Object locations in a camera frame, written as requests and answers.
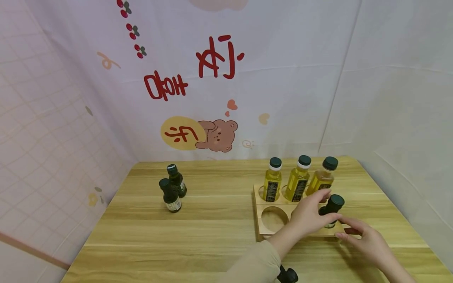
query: dark green bottle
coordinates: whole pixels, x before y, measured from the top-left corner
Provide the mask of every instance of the dark green bottle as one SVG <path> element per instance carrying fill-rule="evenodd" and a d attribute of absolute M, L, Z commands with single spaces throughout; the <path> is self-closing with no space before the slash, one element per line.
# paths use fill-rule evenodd
<path fill-rule="evenodd" d="M 186 184 L 184 183 L 183 175 L 178 172 L 178 168 L 175 164 L 167 166 L 167 172 L 169 174 L 169 180 L 171 186 L 178 193 L 179 197 L 184 197 L 187 193 Z"/>
<path fill-rule="evenodd" d="M 319 215 L 326 215 L 332 212 L 338 212 L 344 205 L 344 199 L 339 195 L 331 195 L 329 200 L 327 201 L 327 205 L 323 206 L 319 209 Z M 329 223 L 324 226 L 324 228 L 333 228 L 335 226 L 335 220 L 332 223 Z"/>
<path fill-rule="evenodd" d="M 159 181 L 159 187 L 164 192 L 164 202 L 170 212 L 175 213 L 181 210 L 181 201 L 178 194 L 170 185 L 170 180 L 164 178 Z"/>

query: beige sleeve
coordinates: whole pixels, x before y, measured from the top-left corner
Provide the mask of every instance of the beige sleeve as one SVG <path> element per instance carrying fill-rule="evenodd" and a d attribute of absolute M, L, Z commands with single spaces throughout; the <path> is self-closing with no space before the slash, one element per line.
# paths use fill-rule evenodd
<path fill-rule="evenodd" d="M 252 246 L 218 283 L 272 283 L 280 274 L 280 256 L 268 241 Z"/>

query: grid pattern wall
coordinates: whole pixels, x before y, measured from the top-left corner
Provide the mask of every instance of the grid pattern wall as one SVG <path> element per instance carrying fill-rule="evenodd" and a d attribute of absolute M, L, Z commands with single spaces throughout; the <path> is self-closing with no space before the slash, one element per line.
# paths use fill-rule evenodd
<path fill-rule="evenodd" d="M 95 117 L 25 3 L 0 0 L 0 232 L 68 264 L 131 167 Z"/>

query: red chinese text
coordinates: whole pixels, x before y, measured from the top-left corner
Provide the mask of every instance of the red chinese text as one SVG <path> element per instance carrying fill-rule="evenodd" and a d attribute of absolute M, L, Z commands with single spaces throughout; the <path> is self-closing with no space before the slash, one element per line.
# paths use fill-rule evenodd
<path fill-rule="evenodd" d="M 220 42 L 222 41 L 227 41 L 230 40 L 231 36 L 230 35 L 222 35 L 219 36 L 218 40 Z M 211 56 L 211 62 L 208 62 L 206 60 L 206 57 L 210 55 Z M 236 59 L 238 61 L 242 60 L 244 58 L 244 53 L 242 52 L 239 54 Z M 212 36 L 209 37 L 209 49 L 203 51 L 203 54 L 200 54 L 199 52 L 196 53 L 197 58 L 200 60 L 200 63 L 198 64 L 198 76 L 200 78 L 203 77 L 203 69 L 204 66 L 212 69 L 214 71 L 214 77 L 217 77 L 217 71 L 219 69 L 219 66 L 217 66 L 216 59 L 219 59 L 222 62 L 225 62 L 225 58 L 222 57 L 219 53 L 216 52 L 215 46 L 214 46 L 214 39 Z M 228 41 L 228 56 L 229 56 L 229 61 L 230 61 L 230 73 L 229 74 L 223 74 L 223 76 L 229 80 L 234 78 L 235 74 L 235 57 L 234 57 L 234 47 L 233 43 L 231 41 Z"/>
<path fill-rule="evenodd" d="M 170 127 L 170 130 L 172 130 L 172 131 L 177 131 L 178 129 L 175 128 L 175 127 Z M 184 142 L 187 142 L 186 135 L 188 135 L 189 133 L 184 132 L 184 130 L 189 130 L 189 131 L 191 131 L 192 134 L 193 134 L 193 137 L 194 137 L 196 140 L 198 140 L 197 134 L 195 133 L 195 131 L 194 131 L 191 127 L 180 126 L 180 127 L 179 127 L 179 133 L 170 134 L 170 133 L 164 132 L 164 134 L 165 134 L 167 137 L 181 137 L 181 138 L 183 138 L 183 141 L 184 141 Z M 175 139 L 174 139 L 174 142 L 176 142 L 176 143 L 179 143 L 180 141 L 181 141 L 180 138 L 175 138 Z"/>
<path fill-rule="evenodd" d="M 152 99 L 161 99 L 163 98 L 165 101 L 168 101 L 167 94 L 170 95 L 186 95 L 186 87 L 189 86 L 188 83 L 183 82 L 181 75 L 177 75 L 178 78 L 172 77 L 171 79 L 166 77 L 162 81 L 160 79 L 159 73 L 154 71 L 154 75 L 146 75 L 143 80 L 145 81 L 146 89 L 148 90 L 149 96 Z M 153 91 L 151 90 L 151 86 L 149 85 L 149 80 L 153 79 L 154 85 L 157 88 L 157 96 L 154 95 Z"/>

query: white wall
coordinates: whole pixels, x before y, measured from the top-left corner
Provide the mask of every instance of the white wall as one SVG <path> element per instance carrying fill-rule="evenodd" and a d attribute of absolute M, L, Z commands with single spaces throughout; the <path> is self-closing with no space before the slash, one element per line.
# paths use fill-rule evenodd
<path fill-rule="evenodd" d="M 349 154 L 453 270 L 453 2 L 361 5 L 320 154 Z"/>

